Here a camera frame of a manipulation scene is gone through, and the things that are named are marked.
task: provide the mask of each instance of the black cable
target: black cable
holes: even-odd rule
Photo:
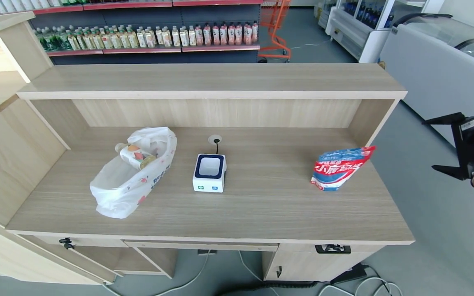
[[[368,264],[361,264],[361,266],[363,266],[364,268],[370,268],[370,269],[372,269],[372,271],[374,271],[374,273],[376,274],[377,277],[379,277],[380,279],[382,278],[382,277],[380,277],[380,274],[378,274],[378,272],[376,271],[376,269],[374,269],[374,267],[372,267],[372,266],[370,266],[370,265],[368,265]],[[385,290],[387,290],[387,292],[389,292],[389,295],[390,295],[390,296],[393,296],[393,295],[391,294],[391,291],[389,291],[389,288],[387,287],[387,285],[383,285],[383,286],[385,287]]]
[[[294,284],[294,283],[282,283],[282,282],[263,282],[254,285],[244,285],[238,288],[231,288],[229,290],[219,292],[216,296],[223,296],[226,294],[231,294],[235,292],[242,292],[242,291],[257,291],[267,288],[284,288],[284,289],[308,289],[314,288],[318,285],[319,282],[311,282],[305,284]]]

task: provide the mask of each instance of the red shelf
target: red shelf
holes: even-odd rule
[[[82,11],[83,6],[81,5],[71,5],[71,6],[58,6],[58,7],[49,7],[44,9],[35,9],[33,10],[34,14],[47,14],[47,13],[58,13],[58,12],[71,12],[71,11]]]
[[[83,10],[100,10],[115,8],[141,8],[141,7],[171,7],[173,2],[168,1],[150,1],[150,2],[114,2],[114,3],[96,3],[84,4]]]
[[[179,53],[180,47],[155,47],[153,49],[104,49],[104,54],[115,53]]]
[[[201,45],[182,47],[183,52],[225,52],[225,51],[258,51],[259,44],[252,45]]]
[[[262,4],[263,0],[173,0],[173,6]]]
[[[47,52],[47,56],[87,56],[90,54],[103,54],[101,49],[93,51],[59,51],[59,52]]]

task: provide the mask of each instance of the chest freezer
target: chest freezer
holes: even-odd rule
[[[474,27],[450,15],[404,17],[391,28],[379,61],[407,89],[404,101],[423,119],[474,116]],[[450,126],[432,127],[454,146]]]

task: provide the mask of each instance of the black handle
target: black handle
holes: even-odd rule
[[[317,244],[316,252],[318,254],[350,254],[352,253],[349,245],[340,245],[340,244],[325,244],[325,245]]]

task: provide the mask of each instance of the drawer handle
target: drawer handle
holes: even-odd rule
[[[352,253],[349,245],[340,245],[340,244],[325,244],[325,245],[317,244],[316,252],[318,254],[350,254]]]
[[[74,249],[74,245],[72,244],[71,238],[62,238],[58,240],[60,244],[63,245],[63,247],[68,250],[68,249]]]

